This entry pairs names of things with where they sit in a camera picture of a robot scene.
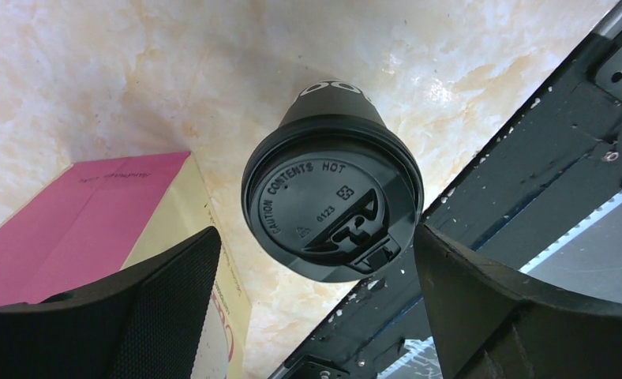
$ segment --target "screw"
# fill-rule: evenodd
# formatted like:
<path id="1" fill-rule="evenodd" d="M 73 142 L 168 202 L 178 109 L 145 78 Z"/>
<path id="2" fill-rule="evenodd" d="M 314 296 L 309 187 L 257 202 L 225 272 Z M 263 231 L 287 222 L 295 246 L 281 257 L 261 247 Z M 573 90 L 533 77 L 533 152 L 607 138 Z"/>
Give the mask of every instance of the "screw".
<path id="1" fill-rule="evenodd" d="M 604 158 L 602 158 L 601 160 L 603 160 L 604 162 L 612 162 L 618 159 L 619 156 L 620 154 L 618 152 L 607 152 Z"/>

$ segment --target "marble surface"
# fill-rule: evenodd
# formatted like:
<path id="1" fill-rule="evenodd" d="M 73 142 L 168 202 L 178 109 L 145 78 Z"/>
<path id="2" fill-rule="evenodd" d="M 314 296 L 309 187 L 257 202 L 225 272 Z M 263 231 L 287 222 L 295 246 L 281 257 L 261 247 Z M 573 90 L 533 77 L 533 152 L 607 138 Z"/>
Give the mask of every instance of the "marble surface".
<path id="1" fill-rule="evenodd" d="M 242 220 L 251 151 L 305 86 L 357 85 L 427 204 L 615 0 L 0 0 L 0 223 L 72 162 L 193 150 L 267 377 L 350 289 L 275 263 Z"/>

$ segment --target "black metal frame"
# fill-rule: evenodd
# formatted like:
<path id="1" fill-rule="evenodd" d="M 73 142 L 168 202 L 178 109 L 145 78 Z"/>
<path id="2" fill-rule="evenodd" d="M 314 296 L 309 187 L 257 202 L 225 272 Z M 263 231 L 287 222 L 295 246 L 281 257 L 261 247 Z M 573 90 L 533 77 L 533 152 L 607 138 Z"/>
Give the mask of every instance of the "black metal frame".
<path id="1" fill-rule="evenodd" d="M 622 46 L 622 18 L 607 17 L 427 209 L 429 226 L 519 268 L 621 191 L 622 102 L 594 83 Z M 405 353 L 404 339 L 430 336 L 408 252 L 357 284 L 271 377 L 295 377 L 293 366 L 316 358 L 375 377 Z"/>

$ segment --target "screw hole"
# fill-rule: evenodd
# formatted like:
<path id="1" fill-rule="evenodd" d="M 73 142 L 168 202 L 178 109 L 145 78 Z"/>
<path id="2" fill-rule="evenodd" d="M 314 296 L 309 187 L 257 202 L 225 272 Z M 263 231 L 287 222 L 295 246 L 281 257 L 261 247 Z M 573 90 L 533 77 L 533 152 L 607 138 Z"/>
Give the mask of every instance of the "screw hole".
<path id="1" fill-rule="evenodd" d="M 617 71 L 611 75 L 611 82 L 617 83 L 619 81 L 622 81 L 622 71 Z"/>

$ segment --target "cardboard box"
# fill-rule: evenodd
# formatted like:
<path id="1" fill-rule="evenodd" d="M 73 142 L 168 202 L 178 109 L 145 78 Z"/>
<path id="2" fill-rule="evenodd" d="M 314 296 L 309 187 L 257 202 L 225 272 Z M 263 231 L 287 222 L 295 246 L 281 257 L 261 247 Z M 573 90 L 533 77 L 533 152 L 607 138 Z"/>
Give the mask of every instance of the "cardboard box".
<path id="1" fill-rule="evenodd" d="M 76 163 L 0 227 L 0 306 L 37 303 L 220 226 L 189 152 Z M 223 243 L 193 378 L 237 379 L 251 306 Z"/>

